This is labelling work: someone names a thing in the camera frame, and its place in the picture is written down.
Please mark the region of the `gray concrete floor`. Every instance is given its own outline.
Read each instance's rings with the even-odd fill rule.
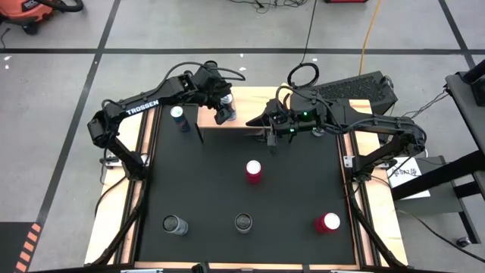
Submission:
[[[0,25],[7,49],[97,49],[114,1],[84,0],[79,14],[58,14],[27,36]],[[318,1],[309,47],[359,49],[377,1],[326,5]],[[485,49],[481,0],[447,0],[466,45]],[[299,48],[305,46],[313,1],[300,8],[258,14],[250,5],[229,1],[121,0],[109,33],[108,49]],[[384,0],[368,42],[369,49],[460,49],[438,0]],[[95,50],[83,54],[0,52],[0,221],[35,221],[58,161]],[[420,108],[443,90],[445,76],[468,69],[463,55],[367,55],[364,72],[380,70],[395,84],[394,115]],[[98,159],[86,129],[103,99],[120,99],[157,85],[181,61],[214,59],[222,67],[245,67],[244,86],[275,86],[286,80],[300,54],[104,54],[89,90],[79,127],[59,180],[30,270],[83,264],[101,192]],[[321,69],[320,83],[355,76],[358,54],[308,54]],[[478,63],[485,56],[474,55]],[[299,80],[308,79],[300,74]],[[428,133],[430,155],[457,159],[476,146],[450,98],[415,121]],[[465,200],[485,240],[483,199]],[[452,240],[464,236],[457,214],[424,217]],[[410,265],[430,270],[478,272],[485,266],[435,238],[416,221],[399,216]],[[485,256],[485,247],[470,251]]]

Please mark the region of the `red cup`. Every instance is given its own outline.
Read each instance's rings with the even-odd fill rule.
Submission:
[[[340,226],[340,218],[335,213],[329,212],[314,220],[315,230],[319,234],[335,231]]]
[[[261,164],[256,160],[251,160],[246,164],[246,179],[251,184],[257,184],[261,181]]]

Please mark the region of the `vacuum cleaner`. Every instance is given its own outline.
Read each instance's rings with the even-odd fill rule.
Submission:
[[[82,11],[83,0],[74,1],[75,5],[67,5],[62,0],[0,0],[0,23],[21,26],[25,33],[34,35],[39,29],[39,22],[48,20],[54,11]]]

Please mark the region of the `yellow cable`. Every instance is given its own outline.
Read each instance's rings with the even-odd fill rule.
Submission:
[[[367,34],[365,35],[364,46],[362,46],[362,53],[361,53],[361,64],[358,67],[358,75],[360,76],[362,72],[362,65],[364,64],[364,53],[365,53],[365,46],[367,45],[367,39],[369,38],[369,34],[371,34],[372,26],[374,25],[374,20],[376,19],[377,12],[379,11],[380,1],[377,2],[376,10],[374,11],[374,15],[372,15],[371,25],[367,30]]]

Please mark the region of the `orange and black striped tape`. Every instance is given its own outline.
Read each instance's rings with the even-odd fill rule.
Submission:
[[[23,249],[20,251],[20,256],[15,265],[15,272],[27,272],[30,262],[32,261],[33,253],[36,250],[37,243],[39,242],[39,236],[42,227],[40,224],[33,223],[30,228],[27,238],[23,243]]]

